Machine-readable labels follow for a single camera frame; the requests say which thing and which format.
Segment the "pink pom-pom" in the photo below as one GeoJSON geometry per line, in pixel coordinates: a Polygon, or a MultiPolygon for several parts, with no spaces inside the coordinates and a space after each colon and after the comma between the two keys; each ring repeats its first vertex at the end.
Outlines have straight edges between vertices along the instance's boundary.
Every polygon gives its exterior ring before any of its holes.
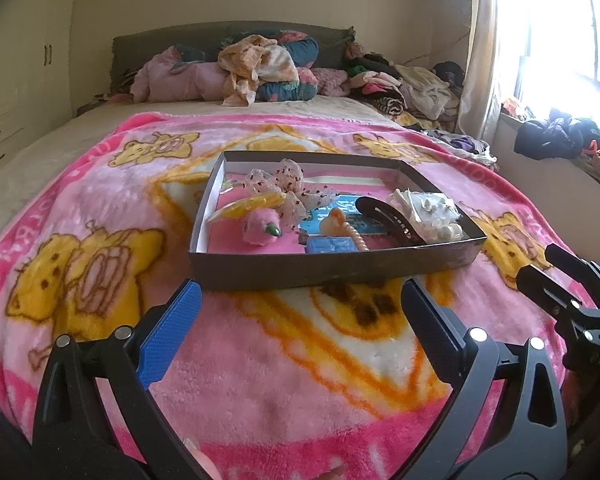
{"type": "Polygon", "coordinates": [[[251,245],[272,244],[282,236],[280,216],[273,209],[255,209],[242,226],[242,239],[251,245]]]}

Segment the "blue gripper pad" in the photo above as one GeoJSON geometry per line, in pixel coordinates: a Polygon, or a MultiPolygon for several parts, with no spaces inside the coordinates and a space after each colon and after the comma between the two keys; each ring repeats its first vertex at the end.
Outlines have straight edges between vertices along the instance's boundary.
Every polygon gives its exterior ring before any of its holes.
{"type": "Polygon", "coordinates": [[[184,285],[140,346],[138,378],[145,390],[167,373],[201,305],[200,286],[196,282],[184,285]]]}

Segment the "headboard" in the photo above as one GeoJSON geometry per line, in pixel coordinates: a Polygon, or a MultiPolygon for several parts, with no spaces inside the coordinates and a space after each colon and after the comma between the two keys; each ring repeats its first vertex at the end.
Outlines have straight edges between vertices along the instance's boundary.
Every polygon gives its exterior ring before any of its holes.
{"type": "Polygon", "coordinates": [[[113,62],[111,65],[111,93],[119,91],[125,72],[136,70],[153,56],[176,43],[186,44],[203,50],[207,61],[218,59],[220,43],[225,38],[264,28],[299,30],[315,38],[320,54],[314,67],[342,68],[344,51],[355,40],[353,27],[336,29],[287,22],[209,22],[177,25],[138,32],[130,36],[119,36],[113,40],[113,62]]]}

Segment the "white wardrobe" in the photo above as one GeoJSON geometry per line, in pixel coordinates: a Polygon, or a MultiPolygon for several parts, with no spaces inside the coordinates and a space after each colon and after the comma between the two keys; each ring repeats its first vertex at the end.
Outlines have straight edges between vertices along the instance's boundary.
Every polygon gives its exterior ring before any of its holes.
{"type": "Polygon", "coordinates": [[[74,0],[0,0],[0,167],[72,117],[74,0]]]}

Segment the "white curtain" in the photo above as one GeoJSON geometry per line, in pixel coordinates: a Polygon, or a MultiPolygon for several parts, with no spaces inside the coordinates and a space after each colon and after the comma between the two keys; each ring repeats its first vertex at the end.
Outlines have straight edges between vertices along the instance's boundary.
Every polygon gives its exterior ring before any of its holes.
{"type": "Polygon", "coordinates": [[[498,1],[473,0],[472,27],[458,130],[476,139],[493,140],[500,116],[498,83],[498,1]]]}

